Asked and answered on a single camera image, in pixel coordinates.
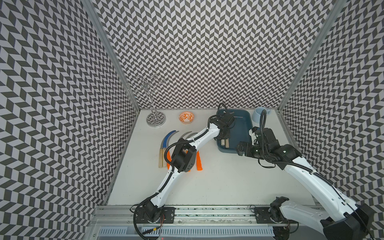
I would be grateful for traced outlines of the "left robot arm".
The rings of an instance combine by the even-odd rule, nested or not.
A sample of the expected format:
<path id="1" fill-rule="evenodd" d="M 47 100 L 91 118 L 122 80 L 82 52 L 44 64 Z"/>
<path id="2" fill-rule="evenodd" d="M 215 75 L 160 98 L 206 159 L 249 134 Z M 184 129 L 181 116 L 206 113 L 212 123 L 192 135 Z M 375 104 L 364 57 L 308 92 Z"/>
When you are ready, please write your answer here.
<path id="1" fill-rule="evenodd" d="M 178 178 L 195 165 L 198 150 L 212 139 L 229 139 L 231 125 L 234 121 L 234 113 L 229 111 L 210 116 L 206 128 L 190 138 L 181 138 L 166 148 L 164 159 L 170 165 L 170 169 L 155 193 L 135 206 L 134 223 L 137 222 L 140 210 L 144 211 L 144 215 L 150 223 L 158 221 Z"/>

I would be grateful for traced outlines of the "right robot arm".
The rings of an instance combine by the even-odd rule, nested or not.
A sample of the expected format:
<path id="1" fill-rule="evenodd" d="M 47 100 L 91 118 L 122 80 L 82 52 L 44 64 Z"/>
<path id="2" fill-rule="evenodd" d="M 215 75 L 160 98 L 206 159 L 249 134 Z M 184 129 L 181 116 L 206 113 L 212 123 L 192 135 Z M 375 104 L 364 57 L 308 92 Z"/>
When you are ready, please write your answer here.
<path id="1" fill-rule="evenodd" d="M 252 141 L 240 142 L 240 156 L 265 160 L 299 181 L 321 204 L 322 210 L 302 206 L 287 197 L 277 197 L 269 208 L 274 223 L 295 221 L 322 233 L 328 240 L 362 240 L 372 237 L 375 211 L 357 204 L 317 172 L 292 145 L 281 146 L 269 128 L 252 128 Z"/>

